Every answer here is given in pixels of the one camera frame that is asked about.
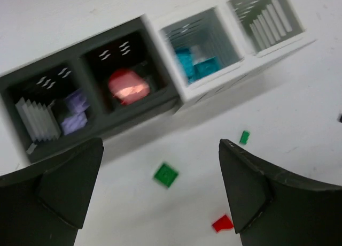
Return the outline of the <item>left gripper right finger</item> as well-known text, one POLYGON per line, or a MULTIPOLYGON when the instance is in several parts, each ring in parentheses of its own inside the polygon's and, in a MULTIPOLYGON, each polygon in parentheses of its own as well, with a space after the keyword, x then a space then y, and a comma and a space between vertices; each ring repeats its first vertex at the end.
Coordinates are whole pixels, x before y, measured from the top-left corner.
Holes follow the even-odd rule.
POLYGON ((219 162, 243 245, 341 245, 341 186, 287 171, 227 139, 219 162))

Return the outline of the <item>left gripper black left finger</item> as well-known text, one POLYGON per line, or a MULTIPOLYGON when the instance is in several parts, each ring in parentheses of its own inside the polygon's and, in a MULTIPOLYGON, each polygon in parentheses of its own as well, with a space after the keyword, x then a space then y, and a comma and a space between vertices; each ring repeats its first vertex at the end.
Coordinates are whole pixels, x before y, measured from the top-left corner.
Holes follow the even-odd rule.
POLYGON ((1 245, 74 245, 104 152, 93 138, 1 176, 1 245))

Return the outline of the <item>small green lego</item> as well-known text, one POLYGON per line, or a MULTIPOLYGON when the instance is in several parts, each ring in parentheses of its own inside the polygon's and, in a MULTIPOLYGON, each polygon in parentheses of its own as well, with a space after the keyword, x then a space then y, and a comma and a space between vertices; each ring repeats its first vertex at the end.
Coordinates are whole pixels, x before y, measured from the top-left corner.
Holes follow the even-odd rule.
POLYGON ((250 132, 247 130, 244 130, 241 134, 239 143, 242 145, 246 145, 248 143, 249 137, 250 137, 250 132))

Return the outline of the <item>purple lego brick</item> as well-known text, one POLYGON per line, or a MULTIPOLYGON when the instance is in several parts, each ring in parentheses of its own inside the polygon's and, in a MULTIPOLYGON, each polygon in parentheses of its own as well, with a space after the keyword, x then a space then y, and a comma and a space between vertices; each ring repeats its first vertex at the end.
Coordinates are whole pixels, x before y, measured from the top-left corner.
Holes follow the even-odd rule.
POLYGON ((77 89, 65 98, 65 103, 72 113, 85 112, 90 106, 82 89, 77 89))
POLYGON ((87 116, 84 112, 74 114, 70 117, 65 118, 61 125, 61 129, 64 135, 73 133, 86 126, 88 122, 87 116))

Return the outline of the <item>green square lego brick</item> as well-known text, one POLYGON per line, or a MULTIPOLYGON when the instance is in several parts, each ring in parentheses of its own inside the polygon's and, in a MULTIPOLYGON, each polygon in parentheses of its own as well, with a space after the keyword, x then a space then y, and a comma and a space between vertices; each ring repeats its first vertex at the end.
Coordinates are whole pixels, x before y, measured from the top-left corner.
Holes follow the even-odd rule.
POLYGON ((179 171, 163 162, 153 175, 154 181, 165 188, 170 188, 179 175, 179 171))

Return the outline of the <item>red lego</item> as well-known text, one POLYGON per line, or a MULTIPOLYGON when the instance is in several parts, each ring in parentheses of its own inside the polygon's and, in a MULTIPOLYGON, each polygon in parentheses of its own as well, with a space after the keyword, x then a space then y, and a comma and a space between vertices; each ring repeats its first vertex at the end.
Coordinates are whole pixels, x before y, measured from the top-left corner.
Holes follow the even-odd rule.
POLYGON ((113 98, 123 105, 129 105, 146 97, 150 93, 149 84, 135 71, 120 68, 108 79, 108 88, 113 98))

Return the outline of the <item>cyan lego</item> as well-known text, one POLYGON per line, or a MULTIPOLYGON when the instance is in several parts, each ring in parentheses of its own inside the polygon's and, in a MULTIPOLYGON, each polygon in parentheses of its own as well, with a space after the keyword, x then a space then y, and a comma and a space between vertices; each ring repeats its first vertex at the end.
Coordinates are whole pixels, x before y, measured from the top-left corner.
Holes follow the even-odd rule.
POLYGON ((192 53, 189 48, 175 50, 178 61, 180 62, 188 83, 194 82, 195 68, 193 66, 192 53))

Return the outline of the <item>cyan lego brick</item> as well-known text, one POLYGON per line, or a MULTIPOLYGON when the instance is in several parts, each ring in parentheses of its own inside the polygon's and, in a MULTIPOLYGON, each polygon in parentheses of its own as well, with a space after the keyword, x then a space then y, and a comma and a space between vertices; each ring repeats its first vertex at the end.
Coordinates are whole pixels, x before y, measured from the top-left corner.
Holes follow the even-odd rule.
POLYGON ((215 73, 221 69, 220 64, 216 57, 205 59, 194 65, 195 80, 200 80, 212 73, 215 73))

